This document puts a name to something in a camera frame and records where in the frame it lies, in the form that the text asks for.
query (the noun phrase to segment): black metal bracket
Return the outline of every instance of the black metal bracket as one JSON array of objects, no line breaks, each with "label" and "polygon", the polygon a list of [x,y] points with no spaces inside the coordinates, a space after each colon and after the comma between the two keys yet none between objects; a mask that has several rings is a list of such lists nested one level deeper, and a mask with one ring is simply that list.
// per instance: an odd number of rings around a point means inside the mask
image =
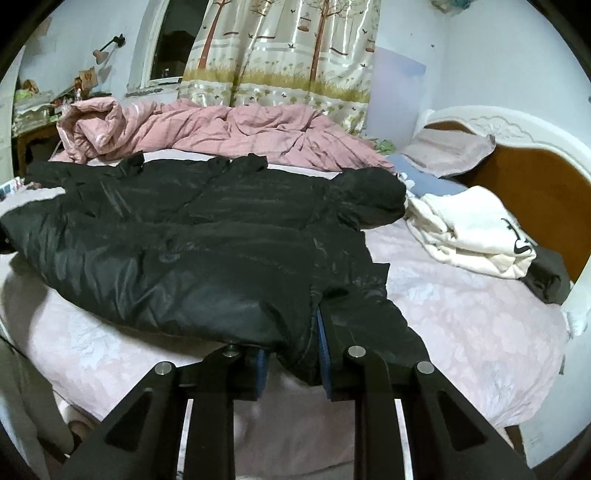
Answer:
[{"label": "black metal bracket", "polygon": [[268,354],[235,345],[203,362],[160,362],[107,415],[63,465],[58,480],[176,478],[178,450],[193,399],[183,478],[235,480],[234,400],[255,401],[267,377]]},{"label": "black metal bracket", "polygon": [[327,305],[321,304],[317,321],[327,396],[356,404],[355,480],[404,480],[410,470],[414,480],[535,480],[517,452],[430,361],[409,368],[386,363],[362,345],[343,347]]}]

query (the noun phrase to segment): pillow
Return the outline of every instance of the pillow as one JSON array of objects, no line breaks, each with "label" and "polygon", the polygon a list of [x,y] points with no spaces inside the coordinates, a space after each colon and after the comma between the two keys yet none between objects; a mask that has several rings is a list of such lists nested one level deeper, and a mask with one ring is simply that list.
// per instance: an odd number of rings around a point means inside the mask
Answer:
[{"label": "pillow", "polygon": [[495,149],[495,137],[458,130],[423,128],[401,153],[421,171],[436,177],[458,175],[476,167]]},{"label": "pillow", "polygon": [[394,165],[397,173],[405,173],[407,179],[414,182],[414,186],[409,190],[419,198],[426,193],[432,193],[438,196],[456,195],[468,189],[468,187],[461,183],[456,183],[448,179],[438,179],[435,175],[420,171],[403,155],[389,155],[386,157],[386,160]]}]

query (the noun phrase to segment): blue pillow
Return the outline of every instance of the blue pillow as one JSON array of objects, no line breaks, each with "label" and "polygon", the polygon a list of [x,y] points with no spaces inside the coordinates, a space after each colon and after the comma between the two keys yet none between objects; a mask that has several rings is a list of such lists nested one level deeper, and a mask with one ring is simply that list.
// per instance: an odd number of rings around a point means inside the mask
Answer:
[{"label": "blue pillow", "polygon": [[435,175],[420,171],[401,154],[389,155],[386,160],[394,165],[397,172],[405,173],[408,179],[414,182],[414,187],[410,190],[419,198],[426,193],[432,193],[440,197],[443,195],[456,195],[468,189],[461,183],[448,179],[438,179]]}]

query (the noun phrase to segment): pink comforter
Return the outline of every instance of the pink comforter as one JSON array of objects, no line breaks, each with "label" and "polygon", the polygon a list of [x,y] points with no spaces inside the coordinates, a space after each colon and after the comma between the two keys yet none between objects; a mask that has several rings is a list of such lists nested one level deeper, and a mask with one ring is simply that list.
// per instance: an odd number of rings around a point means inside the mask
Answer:
[{"label": "pink comforter", "polygon": [[392,165],[359,138],[305,105],[199,106],[181,99],[122,106],[96,98],[69,107],[57,123],[65,152],[52,160],[118,160],[166,148],[235,158],[255,153],[269,163],[340,171]]}]

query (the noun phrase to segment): birdcage print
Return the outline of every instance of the birdcage print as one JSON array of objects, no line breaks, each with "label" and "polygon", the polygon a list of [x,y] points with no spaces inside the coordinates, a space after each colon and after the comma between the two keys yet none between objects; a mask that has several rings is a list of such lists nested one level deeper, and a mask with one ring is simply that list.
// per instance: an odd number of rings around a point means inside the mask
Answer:
[{"label": "birdcage print", "polygon": [[367,42],[365,43],[365,51],[370,53],[375,52],[375,40],[372,40],[371,38],[367,39]]},{"label": "birdcage print", "polygon": [[310,19],[310,16],[306,14],[303,17],[300,17],[300,21],[297,24],[297,29],[301,30],[302,32],[309,32],[311,22],[312,20]]}]

